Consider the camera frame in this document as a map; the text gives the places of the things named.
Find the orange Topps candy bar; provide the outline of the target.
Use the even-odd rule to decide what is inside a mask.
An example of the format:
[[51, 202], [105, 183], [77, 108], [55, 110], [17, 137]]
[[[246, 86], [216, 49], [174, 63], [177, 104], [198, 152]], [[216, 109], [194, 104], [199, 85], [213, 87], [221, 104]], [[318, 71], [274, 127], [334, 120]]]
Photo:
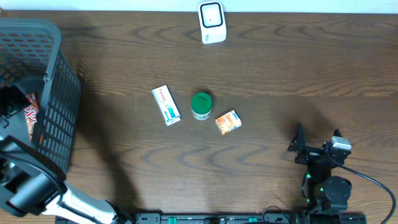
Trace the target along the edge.
[[27, 123], [27, 129], [29, 132], [29, 138], [33, 141], [34, 135], [34, 126], [37, 122], [37, 114], [40, 111], [40, 103], [38, 99], [38, 95], [36, 92], [32, 92], [26, 95], [26, 98], [30, 105], [24, 109], [25, 112], [25, 120]]

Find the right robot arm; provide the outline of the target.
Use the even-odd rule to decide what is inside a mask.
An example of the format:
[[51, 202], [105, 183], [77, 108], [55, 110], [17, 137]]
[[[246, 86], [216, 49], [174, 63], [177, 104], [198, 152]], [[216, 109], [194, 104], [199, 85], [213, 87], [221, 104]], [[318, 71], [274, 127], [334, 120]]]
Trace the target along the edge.
[[306, 145], [305, 130], [299, 124], [287, 150], [297, 154], [295, 163], [307, 167], [302, 181], [302, 195], [307, 199], [307, 208], [297, 212], [291, 223], [367, 223], [363, 214], [346, 213], [352, 183], [331, 172], [344, 164], [351, 154], [351, 143], [341, 136], [339, 130], [334, 130], [331, 139], [321, 147], [312, 147]]

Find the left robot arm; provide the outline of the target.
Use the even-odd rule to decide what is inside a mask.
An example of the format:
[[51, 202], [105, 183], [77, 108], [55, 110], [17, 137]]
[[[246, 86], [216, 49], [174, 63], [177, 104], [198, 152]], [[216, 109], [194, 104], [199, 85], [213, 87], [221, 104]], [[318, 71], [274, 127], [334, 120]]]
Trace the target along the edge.
[[23, 217], [55, 215], [75, 223], [135, 223], [117, 206], [69, 186], [59, 166], [17, 138], [1, 140], [1, 208]]

